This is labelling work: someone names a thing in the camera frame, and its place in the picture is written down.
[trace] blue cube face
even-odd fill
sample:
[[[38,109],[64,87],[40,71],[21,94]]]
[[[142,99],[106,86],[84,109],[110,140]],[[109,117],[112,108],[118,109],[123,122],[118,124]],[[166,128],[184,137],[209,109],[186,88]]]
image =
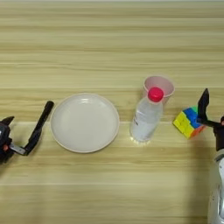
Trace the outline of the blue cube face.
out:
[[[191,122],[191,125],[195,129],[197,129],[200,126],[200,124],[197,123],[197,116],[198,116],[198,114],[192,108],[185,109],[184,113],[185,113],[187,119]]]
[[[201,124],[198,123],[198,122],[191,122],[191,125],[192,125],[195,129],[197,129]]]

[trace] rubik's cube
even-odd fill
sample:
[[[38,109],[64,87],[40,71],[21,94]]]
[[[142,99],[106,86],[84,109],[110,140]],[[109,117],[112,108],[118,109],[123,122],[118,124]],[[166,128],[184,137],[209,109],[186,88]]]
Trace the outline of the rubik's cube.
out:
[[[173,124],[183,133],[187,138],[198,135],[205,125],[197,123],[198,107],[187,108],[178,114]]]

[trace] table surface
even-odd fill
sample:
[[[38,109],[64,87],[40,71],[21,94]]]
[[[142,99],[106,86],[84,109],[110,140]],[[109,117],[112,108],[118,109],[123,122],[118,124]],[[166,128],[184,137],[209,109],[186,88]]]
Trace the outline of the table surface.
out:
[[[118,109],[121,128],[106,149],[64,150],[46,124],[29,156],[0,170],[0,222],[7,224],[207,221],[214,135],[186,140],[172,125],[204,88],[208,114],[224,105],[224,3],[0,3],[0,117],[16,116],[25,144],[47,100],[91,92]],[[144,79],[176,86],[151,143],[130,140]]]

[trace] plastic cup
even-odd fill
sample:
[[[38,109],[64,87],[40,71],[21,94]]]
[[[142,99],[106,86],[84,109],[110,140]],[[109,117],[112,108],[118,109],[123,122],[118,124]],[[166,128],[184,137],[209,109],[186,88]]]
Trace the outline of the plastic cup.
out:
[[[149,90],[153,87],[161,88],[164,91],[164,99],[162,103],[165,105],[175,91],[175,87],[170,80],[161,75],[148,77],[143,84],[143,97],[145,97]]]

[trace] plastic water bottle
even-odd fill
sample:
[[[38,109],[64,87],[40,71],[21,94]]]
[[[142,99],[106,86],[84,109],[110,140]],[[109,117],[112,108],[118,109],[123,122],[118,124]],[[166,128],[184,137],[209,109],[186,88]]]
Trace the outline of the plastic water bottle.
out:
[[[130,134],[138,142],[149,141],[163,114],[164,92],[158,87],[149,90],[136,107],[136,114],[130,126]]]

